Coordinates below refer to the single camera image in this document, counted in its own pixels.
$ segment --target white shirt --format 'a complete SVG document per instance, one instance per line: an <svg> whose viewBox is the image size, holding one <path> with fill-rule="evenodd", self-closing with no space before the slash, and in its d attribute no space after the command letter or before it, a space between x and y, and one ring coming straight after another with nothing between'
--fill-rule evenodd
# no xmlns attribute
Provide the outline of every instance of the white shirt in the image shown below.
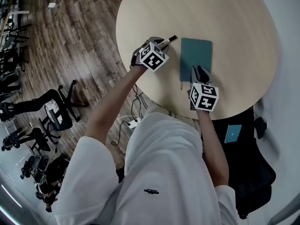
<svg viewBox="0 0 300 225"><path fill-rule="evenodd" d="M202 150L193 127L149 114L129 140L112 220L103 220L96 218L118 186L115 164L101 142L82 137L58 196L58 224L237 225L235 192L213 186Z"/></svg>

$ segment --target round table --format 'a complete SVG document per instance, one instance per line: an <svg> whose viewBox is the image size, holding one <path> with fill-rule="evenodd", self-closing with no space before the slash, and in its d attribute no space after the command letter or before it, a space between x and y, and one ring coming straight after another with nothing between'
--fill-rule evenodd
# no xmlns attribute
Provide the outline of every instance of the round table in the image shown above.
<svg viewBox="0 0 300 225"><path fill-rule="evenodd" d="M197 119L190 110L188 82L181 89L181 38L213 42L211 76L219 87L212 119L239 114L266 92L275 75L279 45L273 20L261 0L123 0L116 36L127 70L133 51L149 37L168 39L169 60L136 83L154 102L181 116Z"/></svg>

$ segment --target marker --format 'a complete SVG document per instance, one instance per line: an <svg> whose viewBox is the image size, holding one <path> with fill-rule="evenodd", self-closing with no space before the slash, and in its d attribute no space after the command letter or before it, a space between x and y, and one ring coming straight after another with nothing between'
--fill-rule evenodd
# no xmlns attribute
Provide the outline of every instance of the marker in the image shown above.
<svg viewBox="0 0 300 225"><path fill-rule="evenodd" d="M158 47L161 49L161 48L169 45L169 43L171 43L172 41L174 41L176 39L177 39L177 36L174 35L173 37L169 38L168 40L165 40L165 41L161 42L160 44L158 44Z"/></svg>

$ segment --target desk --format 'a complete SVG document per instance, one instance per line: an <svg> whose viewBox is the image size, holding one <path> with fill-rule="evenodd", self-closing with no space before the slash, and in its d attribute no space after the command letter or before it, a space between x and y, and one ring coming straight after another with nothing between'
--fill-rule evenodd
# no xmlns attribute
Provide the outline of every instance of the desk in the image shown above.
<svg viewBox="0 0 300 225"><path fill-rule="evenodd" d="M137 82L154 102L181 116L190 111L187 90L180 90L181 38L213 42L212 80L220 99L212 119L239 114L266 92L275 75L279 45L276 28L261 0L123 0L117 17L120 56L129 70L132 52L151 36L178 36L170 59Z"/></svg>

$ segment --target white sleeve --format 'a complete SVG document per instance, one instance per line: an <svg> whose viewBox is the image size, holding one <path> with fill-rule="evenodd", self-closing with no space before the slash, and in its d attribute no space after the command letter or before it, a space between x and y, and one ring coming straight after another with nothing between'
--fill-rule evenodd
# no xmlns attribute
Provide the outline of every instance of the white sleeve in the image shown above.
<svg viewBox="0 0 300 225"><path fill-rule="evenodd" d="M98 217L118 185L115 163L98 140L82 137L76 146L53 212L59 225L85 225Z"/></svg>
<svg viewBox="0 0 300 225"><path fill-rule="evenodd" d="M221 224L238 225L238 212L235 208L235 191L225 185L215 187L219 203Z"/></svg>

